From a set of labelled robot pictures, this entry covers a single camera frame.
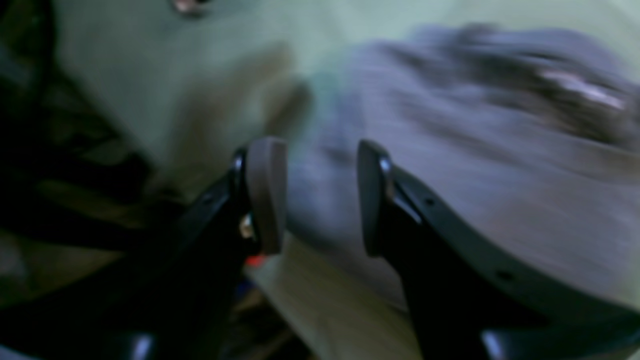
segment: gray cloth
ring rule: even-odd
[[[355,155],[369,138],[506,252],[640,310],[639,97],[599,44],[562,29],[425,27],[363,46],[349,78],[292,161],[294,234],[405,307],[361,240]]]

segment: gray fabric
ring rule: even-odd
[[[637,86],[602,46],[562,29],[426,27],[352,64],[349,93],[290,165],[294,234],[404,308],[360,238],[355,154],[370,138],[508,253],[640,310]]]

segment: brown rubber tip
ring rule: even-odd
[[[252,142],[245,169],[252,222],[262,252],[278,254],[287,218],[287,144],[274,137]]]

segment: light green surface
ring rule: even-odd
[[[577,29],[640,74],[637,0],[214,0],[197,20],[166,0],[55,3],[65,69],[191,196],[302,86],[310,110],[276,131],[295,156],[299,130],[313,131],[337,96],[351,46],[421,24]],[[300,244],[255,278],[322,359],[417,358],[406,321]]]

